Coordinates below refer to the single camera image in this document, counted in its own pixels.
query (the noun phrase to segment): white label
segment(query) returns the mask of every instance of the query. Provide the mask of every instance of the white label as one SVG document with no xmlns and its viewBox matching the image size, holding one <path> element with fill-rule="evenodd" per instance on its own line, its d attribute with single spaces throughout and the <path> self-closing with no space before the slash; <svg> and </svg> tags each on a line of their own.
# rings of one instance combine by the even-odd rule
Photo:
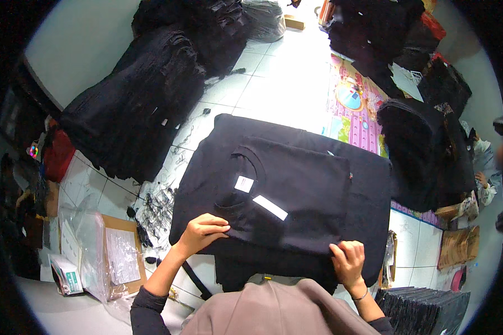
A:
<svg viewBox="0 0 503 335">
<path fill-rule="evenodd" d="M 261 206 L 263 206 L 264 208 L 266 208 L 267 210 L 272 212 L 272 214 L 274 214 L 276 217 L 282 219 L 282 221 L 285 220 L 285 218 L 287 217 L 286 211 L 284 211 L 281 208 L 279 208 L 278 206 L 272 204 L 270 202 L 270 200 L 265 199 L 265 197 L 263 197 L 263 196 L 258 196 L 256 198 L 254 198 L 253 201 L 255 201 L 257 204 L 260 204 Z"/>
<path fill-rule="evenodd" d="M 236 180 L 235 189 L 249 193 L 252 189 L 253 179 L 239 176 Z"/>
<path fill-rule="evenodd" d="M 133 231 L 106 228 L 106 249 L 114 284 L 125 284 L 140 279 Z"/>
</svg>

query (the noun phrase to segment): plastic bag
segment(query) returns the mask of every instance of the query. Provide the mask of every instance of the plastic bag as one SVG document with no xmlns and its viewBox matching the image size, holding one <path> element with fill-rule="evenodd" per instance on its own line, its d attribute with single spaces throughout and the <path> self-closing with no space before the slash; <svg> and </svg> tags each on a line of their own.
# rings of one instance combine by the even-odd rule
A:
<svg viewBox="0 0 503 335">
<path fill-rule="evenodd" d="M 242 0 L 242 9 L 251 17 L 251 38 L 272 43 L 285 33 L 285 18 L 277 0 Z"/>
<path fill-rule="evenodd" d="M 97 210 L 94 195 L 88 195 L 78 207 L 64 203 L 60 206 L 58 217 L 62 226 L 69 225 L 80 246 L 80 279 L 85 291 L 97 298 L 110 315 L 130 325 L 133 299 L 130 298 L 127 287 L 115 284 L 115 279 L 112 278 L 122 277 L 123 271 L 127 271 L 128 276 L 134 272 L 126 267 L 130 267 L 131 258 L 137 258 L 135 245 L 130 245 L 122 236 L 115 237 L 114 250 L 122 256 L 123 262 L 108 261 L 105 248 L 108 236 L 105 235 L 105 223 Z"/>
</svg>

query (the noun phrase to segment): white tiled floor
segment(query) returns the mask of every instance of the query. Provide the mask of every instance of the white tiled floor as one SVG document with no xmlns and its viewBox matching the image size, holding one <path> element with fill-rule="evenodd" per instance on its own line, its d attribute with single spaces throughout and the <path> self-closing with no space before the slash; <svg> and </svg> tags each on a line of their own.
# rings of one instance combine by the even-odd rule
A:
<svg viewBox="0 0 503 335">
<path fill-rule="evenodd" d="M 303 32 L 288 30 L 273 44 L 249 41 L 235 69 L 246 68 L 245 74 L 234 74 L 214 83 L 181 125 L 164 165 L 155 178 L 142 186 L 134 180 L 108 178 L 103 169 L 97 171 L 77 151 L 60 184 L 60 204 L 79 205 L 89 194 L 99 211 L 126 219 L 128 205 L 143 209 L 145 195 L 168 187 L 177 188 L 194 150 L 208 136 L 216 115 L 228 113 L 263 121 L 284 124 L 320 133 L 326 115 L 329 84 L 327 34 L 315 27 Z M 210 108 L 208 115 L 203 114 Z M 450 274 L 436 270 L 436 259 L 442 232 L 417 219 L 392 211 L 390 229 L 397 233 L 397 270 L 395 287 L 431 286 L 445 288 Z M 166 251 L 149 250 L 145 256 L 163 258 Z M 189 263 L 213 292 L 221 291 L 215 283 L 212 256 L 194 255 Z M 146 264 L 148 276 L 155 265 Z M 174 281 L 178 300 L 192 307 L 201 304 L 200 292 L 183 270 Z M 346 296 L 342 288 L 335 296 Z"/>
</svg>

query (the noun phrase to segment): black sleeve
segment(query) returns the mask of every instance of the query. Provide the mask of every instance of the black sleeve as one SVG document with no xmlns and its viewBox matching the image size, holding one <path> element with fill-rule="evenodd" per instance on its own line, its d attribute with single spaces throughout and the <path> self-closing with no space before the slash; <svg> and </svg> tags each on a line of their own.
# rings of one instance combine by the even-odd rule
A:
<svg viewBox="0 0 503 335">
<path fill-rule="evenodd" d="M 369 322 L 371 327 L 375 328 L 377 332 L 382 335 L 393 335 L 393 327 L 389 323 L 388 317 L 381 317 L 379 319 Z"/>
<path fill-rule="evenodd" d="M 134 335 L 170 335 L 160 313 L 168 296 L 156 296 L 141 286 L 130 308 L 130 323 Z"/>
</svg>

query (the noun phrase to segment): brown fabric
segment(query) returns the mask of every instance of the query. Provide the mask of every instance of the brown fabric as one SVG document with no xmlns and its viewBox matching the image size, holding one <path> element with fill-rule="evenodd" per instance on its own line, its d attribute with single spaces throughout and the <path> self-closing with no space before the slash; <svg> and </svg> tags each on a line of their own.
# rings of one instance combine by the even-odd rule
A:
<svg viewBox="0 0 503 335">
<path fill-rule="evenodd" d="M 311 279 L 293 286 L 266 280 L 208 299 L 186 325 L 189 334 L 378 334 L 342 299 Z"/>
</svg>

